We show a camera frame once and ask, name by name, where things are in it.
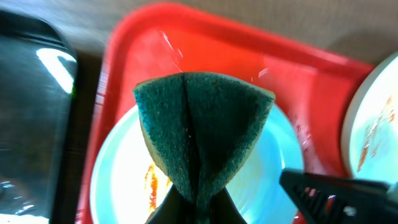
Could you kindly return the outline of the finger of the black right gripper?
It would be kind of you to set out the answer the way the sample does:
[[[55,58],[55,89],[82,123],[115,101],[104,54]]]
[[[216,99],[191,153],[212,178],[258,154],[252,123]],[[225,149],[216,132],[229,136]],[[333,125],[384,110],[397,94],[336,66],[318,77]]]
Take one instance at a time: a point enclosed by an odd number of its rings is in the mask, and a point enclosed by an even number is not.
[[[279,184],[307,223],[397,224],[397,184],[284,169]]]

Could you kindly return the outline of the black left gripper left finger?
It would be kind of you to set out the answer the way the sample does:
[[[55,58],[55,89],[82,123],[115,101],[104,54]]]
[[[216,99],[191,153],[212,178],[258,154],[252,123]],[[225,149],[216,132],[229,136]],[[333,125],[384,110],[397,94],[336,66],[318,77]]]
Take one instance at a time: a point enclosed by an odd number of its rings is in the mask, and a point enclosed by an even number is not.
[[[160,207],[152,212],[147,224],[194,224],[195,207],[171,186]]]

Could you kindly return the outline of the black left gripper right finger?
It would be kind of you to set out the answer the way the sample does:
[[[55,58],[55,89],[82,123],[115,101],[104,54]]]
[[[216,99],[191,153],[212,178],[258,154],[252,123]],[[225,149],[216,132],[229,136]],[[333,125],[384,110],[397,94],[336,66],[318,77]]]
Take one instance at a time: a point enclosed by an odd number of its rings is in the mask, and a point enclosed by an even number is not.
[[[246,224],[226,188],[211,199],[211,224]]]

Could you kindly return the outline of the light blue plate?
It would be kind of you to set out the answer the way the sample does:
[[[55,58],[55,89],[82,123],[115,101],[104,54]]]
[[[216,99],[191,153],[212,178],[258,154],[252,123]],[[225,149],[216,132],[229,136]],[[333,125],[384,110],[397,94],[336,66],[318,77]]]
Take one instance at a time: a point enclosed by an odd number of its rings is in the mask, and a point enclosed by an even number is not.
[[[302,170],[303,157],[292,125],[274,105],[251,155],[226,186],[247,223],[292,223],[298,217],[279,184],[285,168]],[[171,185],[152,162],[134,106],[108,134],[96,159],[90,186],[93,223],[145,223]]]
[[[343,121],[340,145],[351,178],[397,182],[397,52],[357,89]]]

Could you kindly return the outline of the green scrubbing sponge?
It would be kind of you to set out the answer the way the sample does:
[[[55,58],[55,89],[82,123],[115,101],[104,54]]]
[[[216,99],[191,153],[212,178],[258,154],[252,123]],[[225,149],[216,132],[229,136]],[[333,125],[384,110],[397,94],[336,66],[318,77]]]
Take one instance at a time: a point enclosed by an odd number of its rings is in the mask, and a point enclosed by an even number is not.
[[[187,201],[188,223],[209,223],[211,200],[248,159],[275,95],[228,75],[184,72],[134,88],[145,144]]]

